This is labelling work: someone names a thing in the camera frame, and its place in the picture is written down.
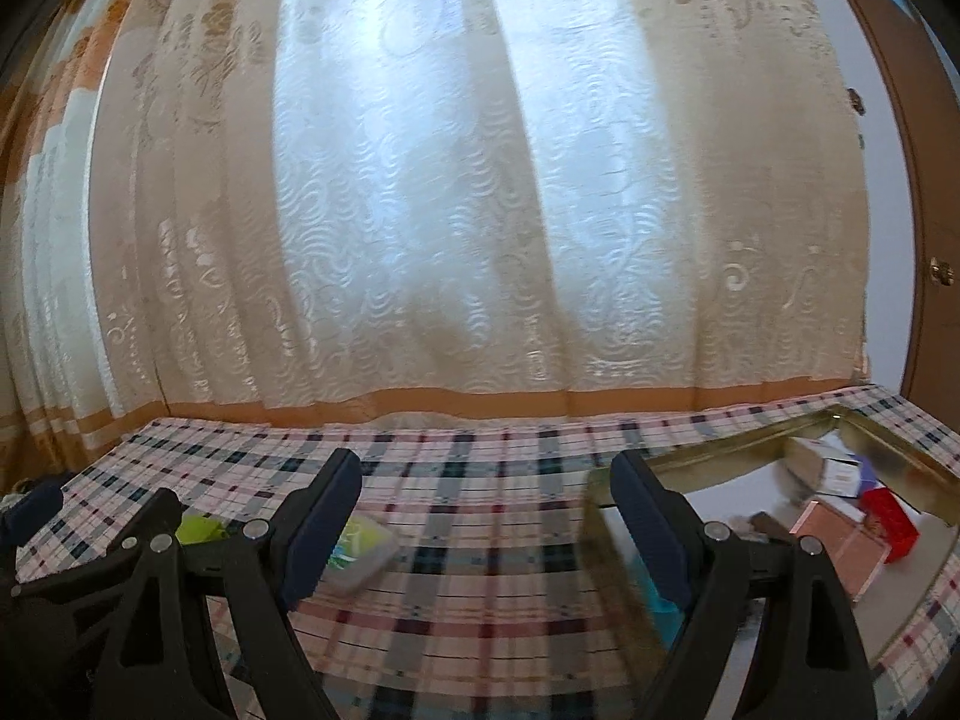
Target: wall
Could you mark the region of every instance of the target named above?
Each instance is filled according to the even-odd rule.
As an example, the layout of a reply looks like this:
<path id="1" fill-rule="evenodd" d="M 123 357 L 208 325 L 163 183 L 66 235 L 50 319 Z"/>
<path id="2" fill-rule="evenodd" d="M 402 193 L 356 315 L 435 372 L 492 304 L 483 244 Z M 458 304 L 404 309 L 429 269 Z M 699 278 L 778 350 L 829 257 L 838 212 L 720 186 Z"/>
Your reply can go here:
<path id="1" fill-rule="evenodd" d="M 867 112 L 859 117 L 870 201 L 867 353 L 871 378 L 899 391 L 913 317 L 914 237 L 910 185 L 893 108 L 877 60 L 847 0 L 814 0 L 848 87 Z"/>

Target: door knob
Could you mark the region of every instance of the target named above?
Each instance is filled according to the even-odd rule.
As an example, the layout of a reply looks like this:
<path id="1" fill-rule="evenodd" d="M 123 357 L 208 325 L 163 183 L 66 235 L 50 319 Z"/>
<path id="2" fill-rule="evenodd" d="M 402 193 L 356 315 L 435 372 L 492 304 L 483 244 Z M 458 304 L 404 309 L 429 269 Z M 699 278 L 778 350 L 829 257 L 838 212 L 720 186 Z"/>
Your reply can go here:
<path id="1" fill-rule="evenodd" d="M 930 278 L 934 284 L 939 284 L 942 287 L 952 287 L 956 280 L 953 266 L 949 262 L 938 260 L 936 257 L 930 257 Z"/>

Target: curtain fold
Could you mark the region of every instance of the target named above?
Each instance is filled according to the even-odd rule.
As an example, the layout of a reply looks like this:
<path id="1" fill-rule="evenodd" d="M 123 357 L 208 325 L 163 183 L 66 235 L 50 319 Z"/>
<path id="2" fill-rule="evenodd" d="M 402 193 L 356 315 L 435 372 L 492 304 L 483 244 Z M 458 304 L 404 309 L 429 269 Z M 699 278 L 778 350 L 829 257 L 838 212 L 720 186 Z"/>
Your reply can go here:
<path id="1" fill-rule="evenodd" d="M 69 0 L 0 105 L 0 436 L 54 466 L 162 413 L 571 418 L 856 369 L 862 157 L 812 0 Z"/>

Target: brown wooden door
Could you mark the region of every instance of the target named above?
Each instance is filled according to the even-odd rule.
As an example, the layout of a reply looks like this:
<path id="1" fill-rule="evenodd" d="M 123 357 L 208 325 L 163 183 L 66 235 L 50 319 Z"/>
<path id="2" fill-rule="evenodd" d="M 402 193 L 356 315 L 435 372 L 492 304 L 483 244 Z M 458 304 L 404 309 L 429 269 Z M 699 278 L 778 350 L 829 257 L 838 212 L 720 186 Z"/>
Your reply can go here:
<path id="1" fill-rule="evenodd" d="M 960 431 L 960 107 L 918 20 L 891 0 L 849 1 L 890 93 L 913 196 L 917 274 L 902 392 Z M 952 264 L 958 283 L 932 278 L 932 258 Z M 949 282 L 947 266 L 939 274 Z"/>

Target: red box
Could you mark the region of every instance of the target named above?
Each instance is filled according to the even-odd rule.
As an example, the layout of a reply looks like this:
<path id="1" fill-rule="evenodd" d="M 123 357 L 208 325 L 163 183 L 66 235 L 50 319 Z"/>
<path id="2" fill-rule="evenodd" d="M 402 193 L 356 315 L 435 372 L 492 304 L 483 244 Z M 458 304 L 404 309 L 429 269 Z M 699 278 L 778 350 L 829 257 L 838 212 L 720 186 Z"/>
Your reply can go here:
<path id="1" fill-rule="evenodd" d="M 905 557 L 920 537 L 917 529 L 896 502 L 896 495 L 887 488 L 867 490 L 860 497 L 861 509 L 867 512 L 863 524 L 890 544 L 886 562 Z"/>

